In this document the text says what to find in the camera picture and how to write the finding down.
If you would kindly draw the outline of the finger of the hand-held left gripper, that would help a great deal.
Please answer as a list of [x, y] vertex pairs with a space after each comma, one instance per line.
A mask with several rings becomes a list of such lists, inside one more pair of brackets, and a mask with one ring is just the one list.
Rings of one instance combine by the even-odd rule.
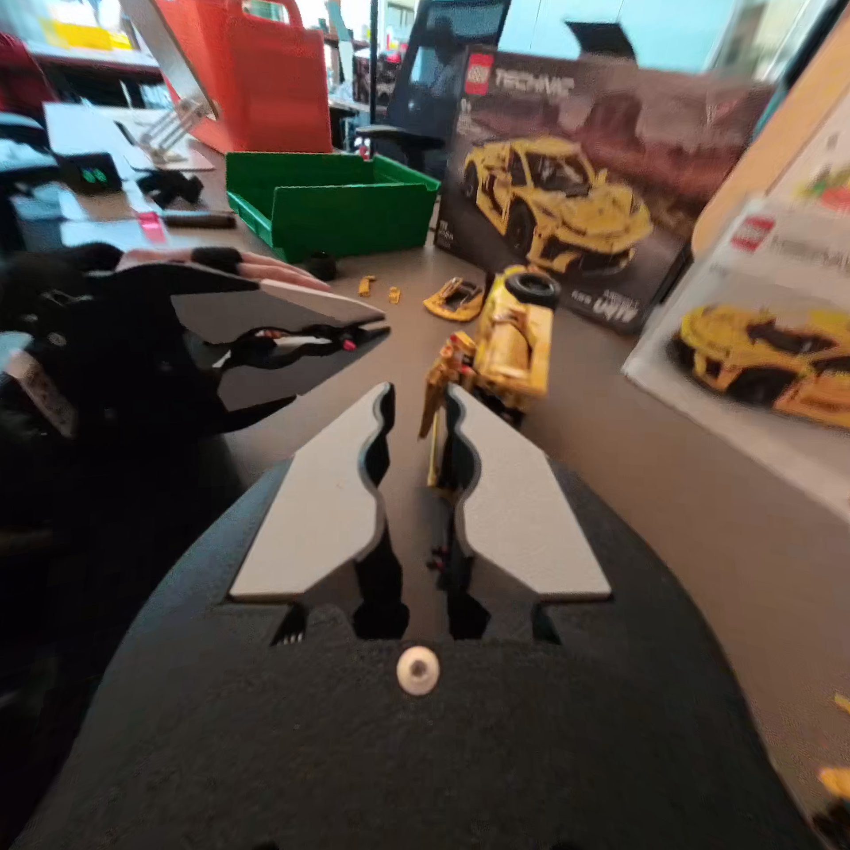
[[[232, 412], [305, 395], [368, 355], [390, 333], [389, 325], [376, 324], [245, 339], [218, 366], [218, 398]], [[341, 349], [346, 337], [356, 341], [355, 351]]]
[[335, 331], [385, 320], [366, 301], [333, 292], [262, 280], [252, 290], [172, 295], [178, 321], [208, 344], [232, 344], [261, 330], [306, 335], [310, 329]]

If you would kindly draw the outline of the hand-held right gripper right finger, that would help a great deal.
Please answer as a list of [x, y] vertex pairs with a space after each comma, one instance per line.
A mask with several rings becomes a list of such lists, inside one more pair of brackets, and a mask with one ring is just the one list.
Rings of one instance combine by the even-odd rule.
[[479, 601], [610, 599], [611, 584], [548, 456], [460, 386], [448, 388], [445, 408], [461, 589]]

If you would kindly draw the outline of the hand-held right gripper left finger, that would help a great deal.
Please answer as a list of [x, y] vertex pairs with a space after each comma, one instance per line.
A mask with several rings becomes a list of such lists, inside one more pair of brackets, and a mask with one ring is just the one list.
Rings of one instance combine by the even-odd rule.
[[395, 388], [378, 383], [298, 449], [228, 590], [232, 601], [314, 601], [354, 583], [383, 537], [382, 473], [367, 469], [394, 425]]

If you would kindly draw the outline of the yellow toy brick car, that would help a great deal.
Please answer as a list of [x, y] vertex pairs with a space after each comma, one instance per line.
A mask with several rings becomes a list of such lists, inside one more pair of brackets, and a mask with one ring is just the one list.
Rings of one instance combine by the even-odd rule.
[[514, 264], [487, 274], [483, 290], [478, 318], [466, 323], [475, 323], [472, 332], [453, 331], [432, 366], [440, 357], [468, 358], [475, 377], [466, 389], [520, 429], [533, 403], [547, 396], [560, 286], [535, 265]]

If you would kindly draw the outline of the desk lamp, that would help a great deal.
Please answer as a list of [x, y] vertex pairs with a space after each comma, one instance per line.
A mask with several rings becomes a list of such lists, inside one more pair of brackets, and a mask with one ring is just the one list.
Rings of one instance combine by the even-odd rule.
[[218, 119], [215, 103], [158, 3], [123, 1], [121, 6], [177, 96], [167, 110], [140, 126], [136, 144], [141, 154], [154, 169], [183, 173], [212, 170], [208, 160], [191, 146], [189, 137], [203, 119]]

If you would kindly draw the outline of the green plastic bin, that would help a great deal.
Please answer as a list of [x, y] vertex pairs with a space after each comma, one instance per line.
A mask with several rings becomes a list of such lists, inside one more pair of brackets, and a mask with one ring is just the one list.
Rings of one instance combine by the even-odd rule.
[[441, 182], [383, 155], [229, 152], [228, 202], [286, 262], [424, 245]]

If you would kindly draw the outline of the yellow brick hood panel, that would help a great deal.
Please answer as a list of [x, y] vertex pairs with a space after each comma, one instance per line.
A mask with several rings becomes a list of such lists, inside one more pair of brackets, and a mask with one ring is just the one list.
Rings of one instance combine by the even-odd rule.
[[466, 324], [478, 318], [483, 301], [483, 286], [462, 277], [452, 277], [422, 304], [429, 313], [442, 320]]

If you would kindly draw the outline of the small black object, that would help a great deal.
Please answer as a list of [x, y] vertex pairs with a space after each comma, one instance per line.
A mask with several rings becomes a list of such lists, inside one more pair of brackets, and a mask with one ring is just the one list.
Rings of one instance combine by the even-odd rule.
[[144, 174], [136, 180], [136, 186], [143, 197], [161, 209], [171, 207], [177, 201], [196, 205], [204, 189], [203, 182], [196, 175], [187, 177], [179, 171], [164, 170]]

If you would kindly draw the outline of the black device green lights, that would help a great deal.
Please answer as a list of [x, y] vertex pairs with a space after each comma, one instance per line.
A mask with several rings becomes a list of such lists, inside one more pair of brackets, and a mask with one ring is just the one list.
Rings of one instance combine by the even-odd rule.
[[118, 194], [124, 191], [112, 154], [84, 152], [72, 155], [54, 154], [60, 182], [84, 196]]

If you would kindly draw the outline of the red plastic carry case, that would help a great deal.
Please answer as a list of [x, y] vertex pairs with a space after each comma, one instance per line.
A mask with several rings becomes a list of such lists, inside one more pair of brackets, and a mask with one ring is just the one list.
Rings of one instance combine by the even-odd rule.
[[297, 2], [271, 5], [286, 19], [247, 2], [156, 3], [212, 107], [189, 135], [222, 154], [331, 153], [324, 38]]

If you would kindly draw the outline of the black office chair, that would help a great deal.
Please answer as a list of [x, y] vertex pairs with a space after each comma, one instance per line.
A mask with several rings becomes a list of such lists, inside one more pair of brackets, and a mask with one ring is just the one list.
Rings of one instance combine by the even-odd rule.
[[362, 127], [371, 156], [441, 181], [470, 48], [496, 48], [509, 1], [420, 2], [387, 112]]

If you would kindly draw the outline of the white paper sheet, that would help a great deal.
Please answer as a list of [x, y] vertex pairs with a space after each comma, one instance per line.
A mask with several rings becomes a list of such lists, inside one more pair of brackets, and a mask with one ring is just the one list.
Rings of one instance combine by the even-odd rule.
[[109, 153], [123, 178], [131, 178], [151, 165], [136, 142], [166, 113], [60, 102], [45, 104], [43, 111], [53, 153], [65, 157]]

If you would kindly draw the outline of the toy car instruction booklet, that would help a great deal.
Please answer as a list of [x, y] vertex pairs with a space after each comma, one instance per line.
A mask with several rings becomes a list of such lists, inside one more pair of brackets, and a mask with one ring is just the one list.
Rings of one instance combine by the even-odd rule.
[[848, 218], [747, 201], [622, 374], [847, 521]]

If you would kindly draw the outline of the toy car set box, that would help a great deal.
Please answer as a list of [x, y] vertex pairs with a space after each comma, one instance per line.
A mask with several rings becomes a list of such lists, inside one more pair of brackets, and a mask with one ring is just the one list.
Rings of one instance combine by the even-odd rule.
[[773, 95], [624, 59], [467, 51], [434, 245], [536, 267], [564, 307], [640, 334]]

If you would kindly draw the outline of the tan cardboard box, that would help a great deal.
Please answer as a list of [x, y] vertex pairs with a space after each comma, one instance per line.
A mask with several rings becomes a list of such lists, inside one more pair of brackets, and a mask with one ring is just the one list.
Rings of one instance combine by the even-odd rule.
[[750, 198], [769, 194], [848, 96], [849, 12], [845, 7], [801, 76], [697, 219], [694, 259], [711, 248]]

